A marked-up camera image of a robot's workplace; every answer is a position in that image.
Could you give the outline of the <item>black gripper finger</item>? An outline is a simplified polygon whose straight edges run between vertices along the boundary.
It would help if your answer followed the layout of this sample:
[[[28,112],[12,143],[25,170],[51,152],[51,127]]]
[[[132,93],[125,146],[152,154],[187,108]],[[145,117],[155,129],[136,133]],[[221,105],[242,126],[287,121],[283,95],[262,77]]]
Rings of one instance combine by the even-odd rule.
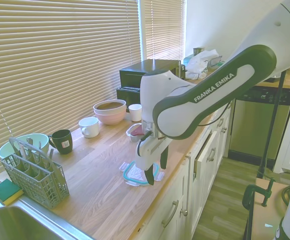
[[[169,147],[167,146],[160,155],[160,168],[165,170],[167,167]]]
[[[154,167],[150,166],[149,169],[144,171],[146,180],[148,182],[149,185],[154,185],[155,182],[155,178],[154,178],[154,172],[153,172]]]

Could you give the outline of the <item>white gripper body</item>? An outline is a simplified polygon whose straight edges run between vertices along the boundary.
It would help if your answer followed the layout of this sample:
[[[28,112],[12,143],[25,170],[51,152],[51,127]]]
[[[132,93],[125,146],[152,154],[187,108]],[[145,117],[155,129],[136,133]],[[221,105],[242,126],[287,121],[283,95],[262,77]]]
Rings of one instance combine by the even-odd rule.
[[[161,153],[170,145],[172,140],[166,136],[157,138],[151,133],[142,136],[136,147],[136,166],[145,171],[148,170],[154,162],[160,162]]]

